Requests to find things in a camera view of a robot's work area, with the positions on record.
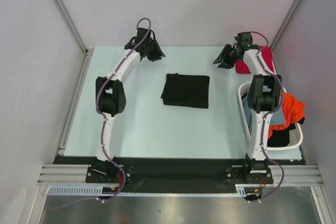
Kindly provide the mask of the black t shirt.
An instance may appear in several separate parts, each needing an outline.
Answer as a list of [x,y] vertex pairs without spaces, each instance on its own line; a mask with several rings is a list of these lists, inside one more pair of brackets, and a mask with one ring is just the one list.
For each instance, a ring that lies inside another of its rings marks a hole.
[[210,76],[166,74],[161,94],[164,105],[208,109]]

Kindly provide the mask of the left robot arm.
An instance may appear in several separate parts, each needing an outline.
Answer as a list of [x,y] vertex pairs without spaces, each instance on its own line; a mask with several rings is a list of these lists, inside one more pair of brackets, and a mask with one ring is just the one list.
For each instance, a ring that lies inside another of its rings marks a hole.
[[105,182],[121,173],[109,154],[114,123],[127,104],[124,83],[142,59],[157,61],[164,57],[155,33],[150,28],[138,28],[136,36],[125,45],[124,52],[114,69],[105,77],[96,78],[96,112],[102,117],[100,143],[91,167]]

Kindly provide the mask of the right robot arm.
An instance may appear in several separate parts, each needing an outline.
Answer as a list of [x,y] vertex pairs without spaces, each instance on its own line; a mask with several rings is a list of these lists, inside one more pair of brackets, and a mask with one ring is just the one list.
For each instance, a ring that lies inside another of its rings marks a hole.
[[233,45],[226,44],[214,60],[218,68],[231,69],[242,60],[253,74],[246,102],[251,110],[252,127],[249,148],[241,167],[229,167],[227,182],[272,183],[267,155],[268,131],[273,114],[281,109],[284,89],[279,75],[274,74],[262,57],[262,47],[253,43],[253,32],[241,32]]

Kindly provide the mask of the folded red t shirt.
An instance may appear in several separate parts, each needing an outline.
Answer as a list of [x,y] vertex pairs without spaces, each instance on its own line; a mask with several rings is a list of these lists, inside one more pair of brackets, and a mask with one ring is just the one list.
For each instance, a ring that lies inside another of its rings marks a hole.
[[[272,57],[272,51],[270,47],[266,47],[261,51],[261,55],[263,60],[265,61],[267,67],[273,72],[276,73],[274,70],[274,62]],[[237,61],[235,63],[235,70],[238,74],[250,74],[249,67],[245,64],[243,60]]]

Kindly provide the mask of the grey blue t shirt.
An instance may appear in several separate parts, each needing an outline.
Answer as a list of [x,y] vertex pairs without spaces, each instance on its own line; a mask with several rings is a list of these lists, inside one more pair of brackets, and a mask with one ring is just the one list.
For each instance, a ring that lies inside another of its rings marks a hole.
[[[243,96],[241,96],[241,102],[243,105],[243,112],[244,112],[244,118],[246,120],[247,130],[251,134],[253,118],[251,114],[251,109],[248,107],[248,104],[247,104],[247,94],[244,94]],[[284,116],[283,110],[279,109],[278,111],[272,114],[270,126],[284,125],[284,124],[286,124],[285,116]]]

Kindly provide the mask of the orange t shirt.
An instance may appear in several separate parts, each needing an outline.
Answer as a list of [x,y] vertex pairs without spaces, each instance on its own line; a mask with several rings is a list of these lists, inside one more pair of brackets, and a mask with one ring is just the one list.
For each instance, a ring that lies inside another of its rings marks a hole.
[[285,124],[272,125],[268,130],[268,138],[271,138],[274,131],[287,129],[291,124],[303,124],[305,113],[303,111],[305,104],[297,100],[293,95],[285,93],[282,101],[282,112],[285,118]]

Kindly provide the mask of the black garment in basket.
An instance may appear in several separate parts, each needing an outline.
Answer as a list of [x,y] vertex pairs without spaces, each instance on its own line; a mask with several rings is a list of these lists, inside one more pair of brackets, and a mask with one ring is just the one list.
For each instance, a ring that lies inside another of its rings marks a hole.
[[287,129],[274,131],[268,139],[267,146],[275,149],[289,150],[300,146],[303,142],[301,124],[291,124]]

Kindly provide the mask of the white laundry basket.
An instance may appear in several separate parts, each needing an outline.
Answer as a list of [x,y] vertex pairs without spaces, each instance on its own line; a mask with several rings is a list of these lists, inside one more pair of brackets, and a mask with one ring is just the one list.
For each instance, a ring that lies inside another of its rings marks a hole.
[[[238,88],[238,105],[240,116],[243,122],[247,140],[251,139],[251,111],[247,107],[247,93],[250,82],[244,82]],[[297,148],[303,141],[303,133],[299,122],[290,124],[286,129],[273,131],[271,138],[267,142],[267,149],[270,151],[285,151]]]

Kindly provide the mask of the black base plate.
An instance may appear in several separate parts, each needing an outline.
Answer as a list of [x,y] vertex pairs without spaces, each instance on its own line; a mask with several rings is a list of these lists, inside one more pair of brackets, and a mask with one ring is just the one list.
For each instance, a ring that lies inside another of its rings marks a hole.
[[[92,165],[95,157],[57,156],[53,164]],[[186,158],[126,158],[118,157],[115,162],[121,166],[121,173],[112,177],[94,176],[86,179],[87,184],[120,184],[124,183],[127,192],[160,193],[184,192],[204,193],[218,192],[229,185],[247,183],[228,183],[226,171],[229,167],[241,167],[242,159],[186,159]],[[269,163],[273,182],[262,182],[257,185],[276,185],[281,178],[283,166],[305,165],[304,160],[278,160]]]

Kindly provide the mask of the aluminium frame rail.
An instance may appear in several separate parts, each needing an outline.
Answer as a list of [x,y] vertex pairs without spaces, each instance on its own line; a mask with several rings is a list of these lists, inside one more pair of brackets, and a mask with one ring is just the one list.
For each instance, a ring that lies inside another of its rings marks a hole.
[[[285,165],[283,186],[323,187],[324,182],[317,165]],[[38,185],[84,185],[86,179],[102,176],[90,165],[43,165],[38,177]]]

